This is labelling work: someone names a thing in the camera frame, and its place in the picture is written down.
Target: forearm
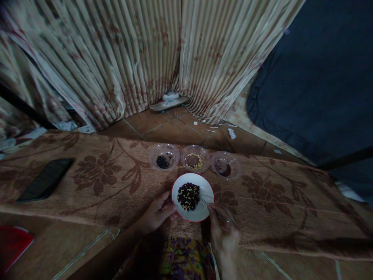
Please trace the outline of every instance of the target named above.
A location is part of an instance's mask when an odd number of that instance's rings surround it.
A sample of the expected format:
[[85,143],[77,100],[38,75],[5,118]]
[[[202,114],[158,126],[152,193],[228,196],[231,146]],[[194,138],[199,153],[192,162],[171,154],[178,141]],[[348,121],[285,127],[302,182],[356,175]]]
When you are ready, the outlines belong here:
[[112,279],[142,236],[137,224],[127,228],[70,276],[69,280]]
[[239,280],[239,273],[237,263],[231,260],[216,260],[216,265],[218,267],[219,276],[221,280]]

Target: floral tablecloth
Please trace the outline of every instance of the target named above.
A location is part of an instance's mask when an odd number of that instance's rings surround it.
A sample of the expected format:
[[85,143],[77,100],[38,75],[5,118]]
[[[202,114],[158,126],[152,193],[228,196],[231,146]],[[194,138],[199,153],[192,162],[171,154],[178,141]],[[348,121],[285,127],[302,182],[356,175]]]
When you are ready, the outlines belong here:
[[[0,211],[128,226],[187,172],[181,163],[170,172],[152,169],[148,155],[153,145],[51,130],[0,161]],[[49,161],[67,157],[75,161],[48,199],[15,203]],[[372,232],[326,172],[267,157],[236,157],[242,164],[240,179],[222,180],[211,169],[202,175],[213,187],[216,202],[234,213],[242,247],[373,260]],[[179,217],[168,220],[162,230],[175,237],[208,240],[209,221],[193,224]]]

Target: person's left hand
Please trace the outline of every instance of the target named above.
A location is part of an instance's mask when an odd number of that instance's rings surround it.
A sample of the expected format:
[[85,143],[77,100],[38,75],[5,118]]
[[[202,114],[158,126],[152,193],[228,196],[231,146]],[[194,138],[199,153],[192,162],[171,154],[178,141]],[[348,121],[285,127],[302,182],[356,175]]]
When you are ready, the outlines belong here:
[[145,214],[135,223],[142,234],[146,235],[155,231],[168,217],[172,221],[178,216],[175,213],[177,206],[171,203],[169,194],[170,192],[165,192],[157,197]]

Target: red notebook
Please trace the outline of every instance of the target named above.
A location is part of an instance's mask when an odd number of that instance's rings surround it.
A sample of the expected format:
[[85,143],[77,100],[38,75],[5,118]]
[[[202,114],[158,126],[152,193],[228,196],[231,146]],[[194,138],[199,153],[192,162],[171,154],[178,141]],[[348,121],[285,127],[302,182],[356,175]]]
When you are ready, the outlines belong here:
[[9,270],[33,241],[34,237],[23,228],[0,226],[0,275]]

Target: black pole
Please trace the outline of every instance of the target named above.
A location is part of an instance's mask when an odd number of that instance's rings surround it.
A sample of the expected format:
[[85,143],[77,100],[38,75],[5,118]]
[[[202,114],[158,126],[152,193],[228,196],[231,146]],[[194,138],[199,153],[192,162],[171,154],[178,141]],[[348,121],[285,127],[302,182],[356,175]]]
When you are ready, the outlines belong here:
[[364,159],[373,158],[373,146],[367,147],[365,149],[362,149],[360,151],[354,152],[352,154],[348,154],[344,157],[340,157],[338,159],[335,159],[333,161],[329,161],[327,163],[323,163],[317,168],[320,168],[322,170],[331,170],[331,169],[337,169],[346,165],[350,165],[352,163],[362,161]]
[[28,105],[25,101],[19,98],[14,92],[9,90],[6,86],[0,83],[0,97],[8,101],[14,107],[16,107],[21,112],[25,113],[27,116],[32,118],[38,124],[40,124],[45,129],[57,129],[51,122],[49,122],[45,117],[40,115],[34,108]]

